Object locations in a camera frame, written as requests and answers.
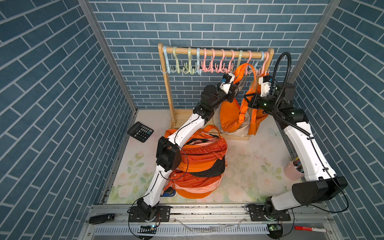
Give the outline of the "dark red-orange bag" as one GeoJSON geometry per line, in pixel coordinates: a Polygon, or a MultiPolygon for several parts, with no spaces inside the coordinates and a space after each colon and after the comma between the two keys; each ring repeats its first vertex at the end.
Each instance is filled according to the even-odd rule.
{"type": "Polygon", "coordinates": [[[168,181],[167,184],[164,186],[163,192],[169,187],[172,187],[175,190],[174,184],[177,184],[181,187],[203,187],[208,184],[212,184],[213,182],[216,182],[218,180],[222,181],[223,174],[217,177],[199,178],[192,176],[191,173],[185,173],[179,170],[175,170],[171,173],[169,177],[171,181],[168,181]]]}

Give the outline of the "large pink sling bag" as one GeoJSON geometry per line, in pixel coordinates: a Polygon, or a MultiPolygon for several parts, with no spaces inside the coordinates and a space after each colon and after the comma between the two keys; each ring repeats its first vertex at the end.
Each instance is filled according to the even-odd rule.
{"type": "Polygon", "coordinates": [[[177,184],[174,184],[175,185],[175,189],[176,190],[184,190],[184,191],[187,191],[189,193],[194,193],[194,194],[204,194],[204,193],[208,193],[208,192],[212,192],[214,190],[216,190],[219,185],[221,183],[221,180],[218,180],[216,182],[213,182],[212,184],[208,184],[206,186],[203,186],[203,187],[181,187],[177,184]]]}

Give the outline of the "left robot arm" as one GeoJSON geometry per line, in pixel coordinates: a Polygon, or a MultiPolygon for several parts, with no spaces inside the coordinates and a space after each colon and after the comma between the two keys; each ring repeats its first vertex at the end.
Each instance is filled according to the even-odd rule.
{"type": "Polygon", "coordinates": [[[213,116],[215,110],[224,101],[233,101],[238,93],[234,84],[208,85],[201,94],[201,100],[193,110],[188,121],[169,137],[161,137],[156,152],[156,170],[146,194],[137,199],[141,215],[145,221],[155,217],[157,205],[166,181],[173,170],[182,161],[182,147],[193,134],[202,128],[213,116]]]}

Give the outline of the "beige sling bag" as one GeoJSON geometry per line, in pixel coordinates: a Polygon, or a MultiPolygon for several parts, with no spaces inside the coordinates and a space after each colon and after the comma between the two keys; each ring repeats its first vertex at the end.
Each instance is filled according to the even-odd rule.
{"type": "Polygon", "coordinates": [[[251,111],[248,102],[244,99],[241,104],[236,99],[231,103],[223,102],[220,109],[220,124],[223,132],[240,137],[248,135],[251,111]]]}

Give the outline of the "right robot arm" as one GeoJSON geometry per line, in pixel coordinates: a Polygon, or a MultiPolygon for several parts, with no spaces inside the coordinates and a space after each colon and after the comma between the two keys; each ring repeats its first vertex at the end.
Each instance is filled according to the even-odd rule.
{"type": "Polygon", "coordinates": [[[276,82],[276,74],[273,74],[263,81],[260,93],[244,97],[250,108],[261,110],[275,119],[287,148],[292,152],[293,159],[299,160],[299,168],[304,173],[301,177],[303,182],[294,184],[285,193],[266,199],[263,212],[270,221],[288,220],[289,209],[331,200],[348,186],[346,178],[338,176],[327,162],[304,110],[294,107],[296,87],[288,82],[291,54],[282,53],[275,66],[284,57],[287,58],[284,81],[276,82]]]}

